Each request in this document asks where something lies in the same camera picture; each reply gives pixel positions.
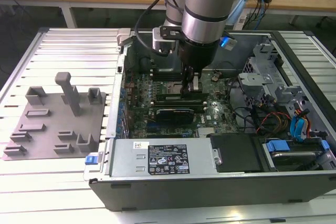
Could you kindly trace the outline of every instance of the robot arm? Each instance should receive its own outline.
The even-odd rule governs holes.
[[[234,0],[186,0],[181,27],[161,27],[163,39],[179,40],[182,93],[214,59]]]

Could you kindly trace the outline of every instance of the blue connector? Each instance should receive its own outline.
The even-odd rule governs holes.
[[[271,140],[266,143],[269,152],[283,152],[289,151],[289,146],[286,140]]]
[[[299,118],[298,116],[293,116],[292,121],[290,123],[290,134],[292,137],[296,138],[299,143],[303,142],[301,137],[301,132],[304,126],[304,119]]]

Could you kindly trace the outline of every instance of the gray block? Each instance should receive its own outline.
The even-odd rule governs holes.
[[[86,150],[90,149],[91,152],[98,150],[106,94],[101,93],[101,104],[90,104],[87,93],[79,93],[80,116],[73,115],[69,105],[64,104],[61,95],[63,94],[41,96],[41,102],[44,105],[34,107],[29,103],[26,105],[13,133],[28,132],[31,141],[20,142],[26,150],[25,155],[4,154],[4,160],[85,157]],[[26,116],[28,111],[36,110],[49,110],[50,116]],[[78,134],[85,140],[83,143],[80,142],[81,147],[76,144]],[[90,139],[94,143],[88,144],[90,134],[92,135]],[[24,137],[16,138],[14,135],[8,147],[17,146],[15,143],[17,139],[24,140]],[[73,152],[54,151],[55,145],[68,143],[71,144]]]
[[[103,103],[99,88],[89,88],[88,98],[89,98],[90,104],[102,104]]]
[[[30,142],[32,136],[26,132],[13,132],[9,137],[14,143],[16,142]]]
[[[64,95],[74,116],[80,115],[80,106],[78,99],[73,91],[73,88],[70,84],[71,74],[69,72],[58,72],[55,77],[55,82],[60,85],[63,89]]]
[[[38,124],[21,124],[19,127],[19,131],[44,131],[46,129],[46,126],[43,123]]]
[[[76,144],[81,152],[87,152],[87,153],[93,152],[96,149],[97,145],[91,134],[89,134],[89,138],[87,141],[85,141],[83,137],[80,134],[78,134]]]
[[[50,116],[50,110],[48,110],[48,109],[28,110],[26,112],[26,117],[28,117],[28,118],[37,118],[39,116]]]
[[[30,87],[26,94],[26,99],[31,106],[43,105],[41,97],[47,96],[42,87]]]
[[[26,154],[27,150],[22,145],[8,146],[4,149],[4,153],[8,157],[21,157]]]
[[[71,131],[71,130],[69,130],[69,131],[67,131],[67,130],[59,131],[57,136],[62,141],[77,139],[77,134],[74,131]]]
[[[68,143],[68,144],[55,144],[54,151],[57,154],[64,154],[64,153],[73,153],[74,149],[73,149],[73,147],[71,146],[70,143]]]
[[[73,94],[75,95],[76,101],[79,102],[79,93],[78,93],[77,87],[75,85],[72,85],[72,90],[74,92]],[[64,104],[69,104],[69,102],[68,102],[68,100],[67,100],[67,98],[64,94],[61,95],[61,97],[62,97],[62,100],[63,100]]]

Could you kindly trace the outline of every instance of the black floor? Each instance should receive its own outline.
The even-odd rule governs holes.
[[[16,6],[16,14],[0,17],[0,88],[4,85],[17,63],[20,61],[39,27],[66,27],[59,8],[25,7],[32,20]],[[78,27],[121,28],[134,27],[142,10],[75,8]],[[153,10],[142,22],[141,28],[153,28],[163,24],[165,12]],[[336,47],[336,19],[326,19],[320,28],[316,24],[321,17],[300,16],[294,26],[289,25],[290,16],[266,15],[259,30],[309,30],[332,51]]]

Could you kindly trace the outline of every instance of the warning label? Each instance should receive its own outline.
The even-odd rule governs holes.
[[[150,175],[190,173],[187,146],[149,145],[148,173]]]

